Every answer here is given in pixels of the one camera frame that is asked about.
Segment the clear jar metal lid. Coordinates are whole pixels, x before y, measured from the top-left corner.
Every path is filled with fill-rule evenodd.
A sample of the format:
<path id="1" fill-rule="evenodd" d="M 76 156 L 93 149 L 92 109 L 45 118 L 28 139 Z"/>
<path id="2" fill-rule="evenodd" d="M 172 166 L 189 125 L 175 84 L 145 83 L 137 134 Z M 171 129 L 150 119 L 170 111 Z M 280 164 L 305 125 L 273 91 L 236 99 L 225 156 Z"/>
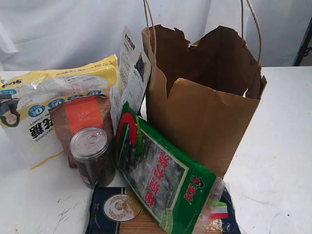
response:
<path id="1" fill-rule="evenodd" d="M 70 150 L 85 184 L 107 186 L 113 181 L 111 141 L 103 129 L 89 127 L 78 131 L 71 139 Z"/>

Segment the dark metal frame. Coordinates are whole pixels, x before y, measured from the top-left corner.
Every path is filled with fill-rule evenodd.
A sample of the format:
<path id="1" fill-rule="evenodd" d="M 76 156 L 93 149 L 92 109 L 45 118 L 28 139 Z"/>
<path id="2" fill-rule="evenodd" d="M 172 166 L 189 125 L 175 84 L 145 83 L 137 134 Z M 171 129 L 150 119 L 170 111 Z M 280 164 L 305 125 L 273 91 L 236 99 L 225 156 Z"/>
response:
<path id="1" fill-rule="evenodd" d="M 309 52 L 312 50 L 312 47 L 309 46 L 311 40 L 312 40 L 312 19 L 310 19 L 309 21 L 303 40 L 295 56 L 293 66 L 300 66 L 303 58 L 309 55 Z"/>

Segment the yellow white sugar bag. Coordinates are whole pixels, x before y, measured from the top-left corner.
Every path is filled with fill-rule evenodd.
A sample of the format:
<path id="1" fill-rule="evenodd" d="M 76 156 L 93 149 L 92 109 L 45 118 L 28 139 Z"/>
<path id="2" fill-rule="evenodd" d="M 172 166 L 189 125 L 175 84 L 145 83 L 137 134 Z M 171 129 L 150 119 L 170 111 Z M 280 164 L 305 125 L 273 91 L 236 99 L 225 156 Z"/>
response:
<path id="1" fill-rule="evenodd" d="M 0 126 L 27 166 L 62 152 L 49 110 L 75 98 L 108 94 L 119 76 L 116 55 L 78 68 L 32 71 L 0 86 Z"/>

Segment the green snack package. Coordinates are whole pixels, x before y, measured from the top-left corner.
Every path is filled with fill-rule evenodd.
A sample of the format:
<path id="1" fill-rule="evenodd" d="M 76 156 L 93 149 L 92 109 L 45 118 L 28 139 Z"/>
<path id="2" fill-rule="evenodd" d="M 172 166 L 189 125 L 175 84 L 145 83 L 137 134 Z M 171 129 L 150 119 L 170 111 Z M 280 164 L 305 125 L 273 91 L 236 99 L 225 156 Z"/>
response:
<path id="1" fill-rule="evenodd" d="M 222 179 L 168 141 L 128 103 L 116 141 L 117 168 L 145 209 L 167 233 L 192 233 L 203 208 L 218 202 Z"/>

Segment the white printed snack packet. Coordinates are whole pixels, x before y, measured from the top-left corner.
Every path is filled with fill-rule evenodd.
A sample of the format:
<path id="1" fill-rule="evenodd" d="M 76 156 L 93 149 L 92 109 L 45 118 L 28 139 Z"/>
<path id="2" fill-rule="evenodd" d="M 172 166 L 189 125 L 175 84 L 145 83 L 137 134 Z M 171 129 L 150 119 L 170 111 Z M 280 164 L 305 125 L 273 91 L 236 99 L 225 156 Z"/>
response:
<path id="1" fill-rule="evenodd" d="M 130 29 L 125 27 L 121 38 L 117 82 L 110 91 L 114 134 L 117 133 L 124 103 L 127 102 L 132 110 L 139 112 L 150 74 L 150 60 Z"/>

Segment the dark blue pasta packet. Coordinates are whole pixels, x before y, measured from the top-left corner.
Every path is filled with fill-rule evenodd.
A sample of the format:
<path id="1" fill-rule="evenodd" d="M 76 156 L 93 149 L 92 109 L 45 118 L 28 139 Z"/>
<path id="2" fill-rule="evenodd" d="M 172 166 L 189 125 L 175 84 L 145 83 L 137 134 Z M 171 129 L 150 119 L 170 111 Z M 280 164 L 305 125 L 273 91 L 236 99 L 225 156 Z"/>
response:
<path id="1" fill-rule="evenodd" d="M 223 191 L 219 203 L 209 213 L 199 216 L 196 234 L 239 234 L 232 199 Z M 93 190 L 87 234 L 163 234 L 165 231 L 125 187 L 95 187 Z"/>

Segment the brown pouch orange label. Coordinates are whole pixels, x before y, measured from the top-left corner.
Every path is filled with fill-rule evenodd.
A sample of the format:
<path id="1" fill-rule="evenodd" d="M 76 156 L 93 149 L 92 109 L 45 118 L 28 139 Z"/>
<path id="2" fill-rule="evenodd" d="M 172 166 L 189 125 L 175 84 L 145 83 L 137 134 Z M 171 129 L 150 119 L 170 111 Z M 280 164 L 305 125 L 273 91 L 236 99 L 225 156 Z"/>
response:
<path id="1" fill-rule="evenodd" d="M 80 130 L 98 127 L 105 130 L 109 141 L 113 139 L 109 96 L 93 95 L 77 97 L 49 110 L 58 139 L 61 141 L 70 168 L 76 168 L 76 161 L 70 151 L 70 141 Z"/>

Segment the white backdrop curtain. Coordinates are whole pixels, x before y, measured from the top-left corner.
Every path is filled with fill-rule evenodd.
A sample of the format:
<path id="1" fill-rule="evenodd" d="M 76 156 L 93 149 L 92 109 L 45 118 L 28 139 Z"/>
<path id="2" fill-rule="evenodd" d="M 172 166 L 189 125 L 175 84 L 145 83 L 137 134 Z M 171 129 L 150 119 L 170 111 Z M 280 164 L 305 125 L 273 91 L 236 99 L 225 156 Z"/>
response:
<path id="1" fill-rule="evenodd" d="M 246 2 L 152 0 L 155 24 L 178 28 L 195 42 L 227 26 L 242 34 L 261 64 L 291 66 L 312 17 L 309 0 L 253 0 L 262 41 Z M 140 0 L 3 0 L 0 3 L 0 68 L 31 71 L 80 67 L 118 55 L 124 27 L 141 39 L 146 26 Z"/>

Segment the brown paper bag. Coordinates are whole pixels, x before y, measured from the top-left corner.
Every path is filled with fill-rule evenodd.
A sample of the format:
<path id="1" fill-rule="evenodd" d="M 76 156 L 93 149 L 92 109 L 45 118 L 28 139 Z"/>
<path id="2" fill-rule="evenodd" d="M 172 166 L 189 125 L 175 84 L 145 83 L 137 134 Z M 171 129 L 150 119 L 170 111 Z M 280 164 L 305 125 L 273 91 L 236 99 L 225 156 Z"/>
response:
<path id="1" fill-rule="evenodd" d="M 152 65 L 147 120 L 187 155 L 224 176 L 267 84 L 243 34 L 218 26 L 196 43 L 153 22 L 144 2 Z"/>

